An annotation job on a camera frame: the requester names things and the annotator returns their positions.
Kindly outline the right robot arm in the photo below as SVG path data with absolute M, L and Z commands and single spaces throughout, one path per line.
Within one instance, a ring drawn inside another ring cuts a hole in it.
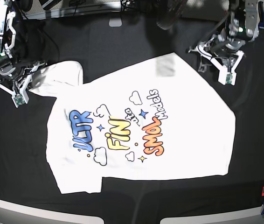
M 31 0 L 0 0 L 0 87 L 20 94 L 46 61 L 45 38 L 36 23 L 24 19 Z

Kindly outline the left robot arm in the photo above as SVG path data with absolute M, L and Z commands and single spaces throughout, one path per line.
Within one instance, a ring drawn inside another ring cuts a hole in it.
M 218 69 L 232 73 L 243 57 L 240 48 L 258 37 L 257 1 L 230 0 L 226 15 L 188 52 L 196 52 Z

